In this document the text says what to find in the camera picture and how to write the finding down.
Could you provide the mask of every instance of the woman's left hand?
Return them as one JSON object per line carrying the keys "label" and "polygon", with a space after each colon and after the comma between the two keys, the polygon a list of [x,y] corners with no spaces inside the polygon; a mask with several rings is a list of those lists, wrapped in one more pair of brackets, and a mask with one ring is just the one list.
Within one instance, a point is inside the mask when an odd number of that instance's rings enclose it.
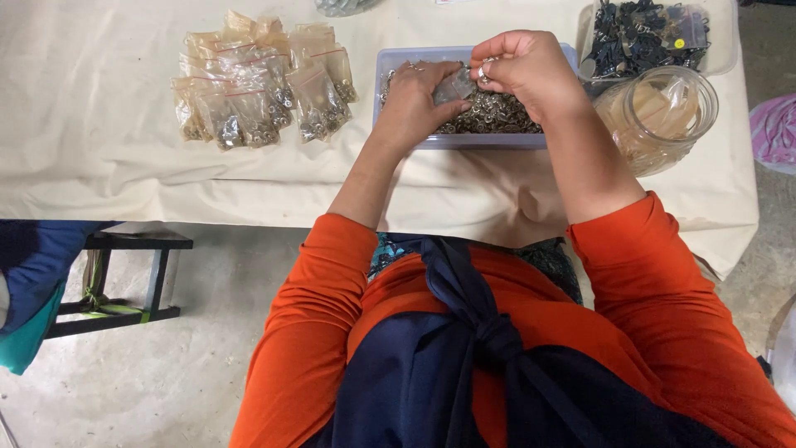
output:
{"label": "woman's left hand", "polygon": [[465,100],[434,106],[431,94],[445,77],[462,68],[458,62],[408,61],[396,70],[390,93],[370,139],[377,139],[382,151],[399,159],[425,140],[442,123],[470,108]]}

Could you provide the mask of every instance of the white tablecloth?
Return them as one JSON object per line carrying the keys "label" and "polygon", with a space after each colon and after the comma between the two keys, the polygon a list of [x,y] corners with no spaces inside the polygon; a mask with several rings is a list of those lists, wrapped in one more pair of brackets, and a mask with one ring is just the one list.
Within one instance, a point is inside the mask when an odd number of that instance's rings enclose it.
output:
{"label": "white tablecloth", "polygon": [[[324,21],[312,0],[40,0],[0,6],[0,218],[162,220],[311,226],[371,128],[383,48],[474,45],[508,29],[548,29],[577,46],[591,0],[385,0],[331,19],[362,100],[331,144],[220,153],[183,143],[169,77],[186,31],[226,9]],[[677,166],[642,180],[691,250],[723,277],[757,228],[743,67],[711,77],[716,124]],[[416,151],[399,169],[382,230],[523,246],[566,225],[546,151]]]}

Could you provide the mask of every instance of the gray floor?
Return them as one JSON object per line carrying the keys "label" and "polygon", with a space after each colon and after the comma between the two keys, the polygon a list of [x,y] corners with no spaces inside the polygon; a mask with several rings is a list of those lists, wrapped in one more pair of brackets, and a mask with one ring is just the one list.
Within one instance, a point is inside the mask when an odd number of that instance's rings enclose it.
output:
{"label": "gray floor", "polygon": [[[796,53],[788,46],[793,23],[796,8],[741,10],[750,107],[796,92]],[[796,293],[796,177],[761,167],[757,176],[760,230],[718,288],[754,355],[764,352]],[[172,263],[178,275],[169,289],[183,316],[48,340],[24,376],[0,370],[0,410],[21,446],[226,444],[248,357],[307,230],[168,227],[196,242]],[[140,298],[149,260],[148,254],[116,254],[106,291]],[[73,267],[66,300],[79,294],[84,263],[81,256]]]}

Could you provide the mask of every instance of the woman's right hand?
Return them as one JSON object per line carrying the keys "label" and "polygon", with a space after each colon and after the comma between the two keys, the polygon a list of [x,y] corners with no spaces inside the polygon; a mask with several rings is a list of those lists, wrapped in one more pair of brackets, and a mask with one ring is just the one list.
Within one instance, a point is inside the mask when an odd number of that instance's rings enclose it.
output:
{"label": "woman's right hand", "polygon": [[[487,57],[498,59],[484,64]],[[492,81],[478,85],[485,90],[512,93],[525,106],[531,120],[542,126],[551,116],[591,107],[556,36],[548,31],[507,31],[476,45],[470,61],[474,67],[471,78],[478,78],[481,65]]]}

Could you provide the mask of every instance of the sleeve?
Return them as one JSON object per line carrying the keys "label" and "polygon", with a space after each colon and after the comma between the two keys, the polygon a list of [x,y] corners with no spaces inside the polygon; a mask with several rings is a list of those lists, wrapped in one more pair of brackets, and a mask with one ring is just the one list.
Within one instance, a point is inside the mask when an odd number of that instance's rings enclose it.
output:
{"label": "sleeve", "polygon": [[315,222],[271,303],[230,446],[300,446],[329,420],[377,243],[340,215]]}
{"label": "sleeve", "polygon": [[570,226],[595,310],[625,332],[674,411],[737,446],[796,446],[796,422],[655,193]]}

